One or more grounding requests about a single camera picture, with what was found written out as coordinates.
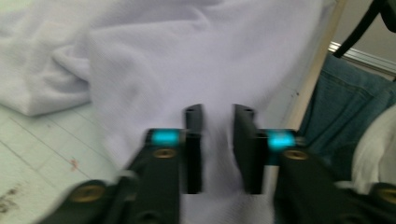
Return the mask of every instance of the glowing blue light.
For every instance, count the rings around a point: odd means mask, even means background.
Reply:
[[[179,143],[179,130],[155,130],[151,136],[151,144],[155,146],[176,147]]]
[[[273,152],[280,152],[287,147],[295,147],[294,135],[289,131],[267,131],[268,147]]]

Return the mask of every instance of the stain on floor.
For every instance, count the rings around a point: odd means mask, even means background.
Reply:
[[[19,192],[20,186],[17,185],[0,196],[0,216],[19,208],[18,205],[13,201],[14,197],[17,196]]]

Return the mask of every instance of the baseboard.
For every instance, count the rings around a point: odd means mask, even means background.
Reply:
[[[340,44],[332,42],[329,46],[329,51],[335,52],[339,46]],[[396,77],[396,63],[379,58],[373,54],[365,53],[357,49],[350,49],[346,52],[343,58],[377,72]]]

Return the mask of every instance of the white towel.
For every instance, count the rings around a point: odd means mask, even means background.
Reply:
[[[271,195],[248,196],[232,153],[232,104],[263,124],[309,48],[323,1],[37,0],[4,16],[0,103],[27,115],[92,100],[122,167],[148,128],[182,128],[204,104],[205,193],[183,197],[185,223],[271,223]]]
[[[374,183],[396,185],[396,105],[378,117],[364,133],[353,156],[352,182],[367,194]]]

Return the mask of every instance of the blue jeans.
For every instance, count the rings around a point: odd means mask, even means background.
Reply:
[[[328,55],[300,134],[336,176],[350,180],[355,147],[395,95],[396,83]]]

